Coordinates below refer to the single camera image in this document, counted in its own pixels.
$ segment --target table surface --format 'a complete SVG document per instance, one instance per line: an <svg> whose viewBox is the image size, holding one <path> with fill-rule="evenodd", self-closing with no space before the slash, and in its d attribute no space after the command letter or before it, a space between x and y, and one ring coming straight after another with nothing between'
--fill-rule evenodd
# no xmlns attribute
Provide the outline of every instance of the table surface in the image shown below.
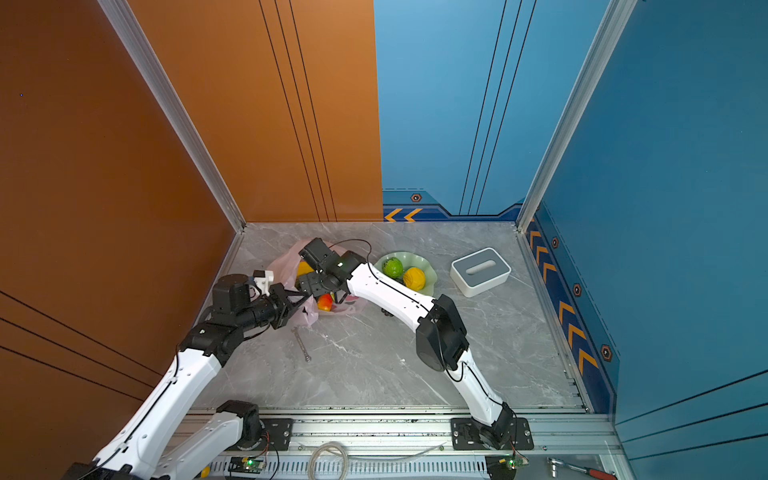
<svg viewBox="0 0 768 480"><path fill-rule="evenodd" d="M299 240L363 238L371 261L394 251L425 257L438 274L435 297L453 298L472 354L491 387L513 408L580 407L564 374L511 223L249 223L231 273L264 269ZM343 245L365 255L367 245ZM509 263L507 281L465 298L449 276L451 262L494 247ZM229 399L262 407L466 407L452 382L416 355L414 334L369 304L352 316L321 316L299 328L307 363L290 325L242 344L198 396L196 407Z"/></svg>

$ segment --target pink plastic bag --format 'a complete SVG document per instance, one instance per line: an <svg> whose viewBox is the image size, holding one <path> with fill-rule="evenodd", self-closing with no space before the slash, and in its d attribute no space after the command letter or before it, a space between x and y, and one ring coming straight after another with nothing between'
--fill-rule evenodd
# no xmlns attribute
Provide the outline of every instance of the pink plastic bag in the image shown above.
<svg viewBox="0 0 768 480"><path fill-rule="evenodd" d="M275 273L275 282L281 282L286 290L294 290L296 285L296 272L299 269L299 263L301 263L301 256L299 252L301 249L311 242L312 239L299 240L293 247L290 248L280 258L270 263L265 270L272 270ZM326 245L331 250L342 255L346 252L346 249L326 242ZM357 296L347 295L343 302L334 303L330 312L319 310L315 299L310 297L302 308L293 315L290 320L290 326L309 326L317 321L318 315L323 316L337 316L337 315L349 315L352 313L360 313L362 309L366 307L368 300L364 300Z"/></svg>

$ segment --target green bowl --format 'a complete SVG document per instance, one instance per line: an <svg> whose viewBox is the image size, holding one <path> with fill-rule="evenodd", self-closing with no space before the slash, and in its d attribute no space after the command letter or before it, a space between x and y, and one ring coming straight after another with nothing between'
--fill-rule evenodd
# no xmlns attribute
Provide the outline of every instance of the green bowl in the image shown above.
<svg viewBox="0 0 768 480"><path fill-rule="evenodd" d="M389 253L384 257L379 258L379 261L377 261L376 264L374 264L376 269L379 272L382 272L382 275L384 275L384 272L383 272L384 262L386 262L392 257L397 257L402 262L403 273L407 272L408 269L411 268L412 266L415 266L416 268L420 268L422 272L424 272L425 283L424 283L424 288L419 290L419 293L421 293L422 295L434 296L435 282L437 281L437 273L435 273L435 269L432 268L432 265L429 264L429 261L427 261L426 258L420 257L419 255L416 255L415 253L411 253L411 252Z"/></svg>

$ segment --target yellow arrow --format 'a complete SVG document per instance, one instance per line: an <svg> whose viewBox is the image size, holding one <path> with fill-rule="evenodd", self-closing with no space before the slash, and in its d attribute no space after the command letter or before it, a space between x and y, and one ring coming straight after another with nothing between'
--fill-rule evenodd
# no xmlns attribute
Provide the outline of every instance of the yellow arrow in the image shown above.
<svg viewBox="0 0 768 480"><path fill-rule="evenodd" d="M567 303L564 303L564 302L561 301L560 302L560 324L561 325L563 324L563 310L567 310L567 311L573 313L574 315L576 315L576 312L574 312L574 307L572 307L572 306L568 305Z"/></svg>
<svg viewBox="0 0 768 480"><path fill-rule="evenodd" d="M554 268L554 265L551 263L544 262L544 283L547 283L547 270L552 270L553 272L557 272L558 269Z"/></svg>
<svg viewBox="0 0 768 480"><path fill-rule="evenodd" d="M536 247L536 265L539 265L539 260L541 260L541 252L549 253L549 250L547 250L544 247Z"/></svg>
<svg viewBox="0 0 768 480"><path fill-rule="evenodd" d="M393 219L392 217L394 217L395 215L399 214L400 210L402 210L402 208L396 208L396 209L392 210L391 212L389 212L389 215L384 217L384 219L385 220L389 220L390 222L396 222L397 220Z"/></svg>
<svg viewBox="0 0 768 480"><path fill-rule="evenodd" d="M585 340L587 339L587 337L584 335L584 331L576 328L574 324L571 323L568 325L568 345L570 345L571 348L574 347L574 333Z"/></svg>
<svg viewBox="0 0 768 480"><path fill-rule="evenodd" d="M533 250L533 237L540 237L541 232L531 232L531 250Z"/></svg>
<svg viewBox="0 0 768 480"><path fill-rule="evenodd" d="M420 211L422 211L422 209L421 208L417 208L416 210L414 210L410 214L406 215L406 220L409 221L409 222L415 222L416 220L413 220L413 216L416 215Z"/></svg>
<svg viewBox="0 0 768 480"><path fill-rule="evenodd" d="M594 365L596 369L599 369L598 361L594 359L592 355L589 353L586 353L584 350L579 349L578 351L578 371L583 376L584 375L584 361L587 360L589 363Z"/></svg>

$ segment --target bowl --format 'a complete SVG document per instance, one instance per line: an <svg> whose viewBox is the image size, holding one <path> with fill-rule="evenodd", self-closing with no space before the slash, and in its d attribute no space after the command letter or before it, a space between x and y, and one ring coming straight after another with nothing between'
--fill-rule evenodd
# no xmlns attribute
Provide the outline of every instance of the bowl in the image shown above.
<svg viewBox="0 0 768 480"><path fill-rule="evenodd" d="M379 258L379 260L373 266L375 266L376 269L381 272L382 275L384 275L384 262L392 257L397 257L400 262L402 262L403 273L407 272L408 269L412 266L421 269L422 272L424 272L425 283L424 288L419 290L419 293L422 295L434 296L437 273L435 273L435 269L432 268L432 265L429 264L429 261L426 258L420 257L419 255L411 252L388 253L384 257Z"/></svg>

